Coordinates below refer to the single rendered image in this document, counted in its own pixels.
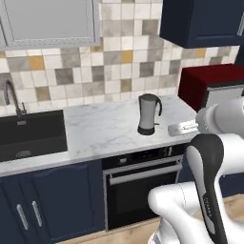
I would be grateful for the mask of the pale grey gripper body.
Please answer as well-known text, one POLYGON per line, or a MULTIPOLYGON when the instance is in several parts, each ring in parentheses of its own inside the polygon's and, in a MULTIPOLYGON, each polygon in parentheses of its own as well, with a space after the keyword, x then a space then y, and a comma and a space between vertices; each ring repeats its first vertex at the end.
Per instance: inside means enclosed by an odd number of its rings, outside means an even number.
POLYGON ((170 136, 178 136, 186 133, 197 132, 198 124, 194 120, 172 124, 168 127, 170 136))

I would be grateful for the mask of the grey electric kettle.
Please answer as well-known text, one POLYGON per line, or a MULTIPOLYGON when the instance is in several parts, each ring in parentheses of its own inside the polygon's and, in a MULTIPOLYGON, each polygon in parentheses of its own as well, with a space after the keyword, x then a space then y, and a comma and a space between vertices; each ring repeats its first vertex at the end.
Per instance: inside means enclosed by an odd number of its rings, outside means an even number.
POLYGON ((159 105, 159 113, 162 113, 162 102, 158 96, 152 93, 144 93, 138 97, 140 118, 137 131, 142 135, 154 134, 154 117, 156 105, 159 105))

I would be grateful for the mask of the red microwave oven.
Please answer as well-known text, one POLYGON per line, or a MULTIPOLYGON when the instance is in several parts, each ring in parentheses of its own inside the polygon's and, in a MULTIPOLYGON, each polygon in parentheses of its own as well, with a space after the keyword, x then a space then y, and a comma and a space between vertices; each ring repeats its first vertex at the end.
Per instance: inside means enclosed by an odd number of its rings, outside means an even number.
POLYGON ((196 112, 244 94, 244 67, 235 64, 183 68, 178 96, 196 112))

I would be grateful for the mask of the black built-in oven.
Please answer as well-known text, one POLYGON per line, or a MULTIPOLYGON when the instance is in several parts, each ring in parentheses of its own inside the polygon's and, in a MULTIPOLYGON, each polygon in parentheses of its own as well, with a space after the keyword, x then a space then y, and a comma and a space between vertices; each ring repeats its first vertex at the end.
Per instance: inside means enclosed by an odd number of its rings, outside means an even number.
POLYGON ((174 164, 182 165, 186 147, 187 144, 183 143, 102 159, 107 231, 156 218, 148 204, 150 190, 176 183, 181 170, 116 185, 110 184, 110 178, 174 164))

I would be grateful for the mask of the navy base cupboard door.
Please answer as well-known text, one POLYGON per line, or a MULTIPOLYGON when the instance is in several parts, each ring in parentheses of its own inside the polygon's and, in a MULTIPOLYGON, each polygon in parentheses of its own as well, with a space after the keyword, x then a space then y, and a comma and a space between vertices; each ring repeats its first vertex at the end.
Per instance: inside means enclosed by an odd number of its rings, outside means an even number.
POLYGON ((26 200, 16 180, 0 178, 0 244, 43 244, 36 230, 26 200), (29 223, 26 231, 16 210, 21 204, 29 223))
POLYGON ((99 160, 26 173, 20 186, 43 244, 72 239, 105 229, 102 166, 99 160), (31 205, 42 218, 38 226, 31 205))

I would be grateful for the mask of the black sink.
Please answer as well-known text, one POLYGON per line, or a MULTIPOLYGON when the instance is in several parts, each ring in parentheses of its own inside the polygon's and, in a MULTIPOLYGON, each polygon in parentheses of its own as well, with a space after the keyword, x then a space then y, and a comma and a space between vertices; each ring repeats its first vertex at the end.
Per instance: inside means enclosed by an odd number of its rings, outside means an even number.
POLYGON ((0 162, 67 150, 62 110, 0 117, 0 162))

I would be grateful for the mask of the dark metal tap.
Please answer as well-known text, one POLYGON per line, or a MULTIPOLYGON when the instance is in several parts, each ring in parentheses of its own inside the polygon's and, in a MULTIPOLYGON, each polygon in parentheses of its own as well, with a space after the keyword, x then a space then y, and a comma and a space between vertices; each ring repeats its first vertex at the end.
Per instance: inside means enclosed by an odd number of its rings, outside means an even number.
POLYGON ((22 105, 23 109, 20 109, 19 107, 18 98, 13 83, 9 80, 6 80, 4 83, 4 97, 7 105, 10 104, 9 94, 11 94, 17 116, 21 117, 22 115, 26 114, 27 110, 25 108, 25 105, 22 105))

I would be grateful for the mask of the grey framed window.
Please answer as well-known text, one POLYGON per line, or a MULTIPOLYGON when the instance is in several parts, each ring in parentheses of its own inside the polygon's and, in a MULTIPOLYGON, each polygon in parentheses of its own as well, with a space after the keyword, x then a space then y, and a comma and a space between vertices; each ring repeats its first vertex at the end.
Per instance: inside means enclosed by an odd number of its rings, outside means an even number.
POLYGON ((97 0, 0 0, 0 51, 98 43, 97 0))

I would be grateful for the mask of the navy wall cupboard door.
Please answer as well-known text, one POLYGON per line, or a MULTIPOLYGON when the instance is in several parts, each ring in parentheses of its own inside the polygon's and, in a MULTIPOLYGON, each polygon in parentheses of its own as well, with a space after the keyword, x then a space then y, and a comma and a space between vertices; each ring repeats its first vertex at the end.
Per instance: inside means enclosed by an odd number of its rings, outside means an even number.
POLYGON ((185 49, 239 46, 244 0, 163 0, 159 36, 185 49))

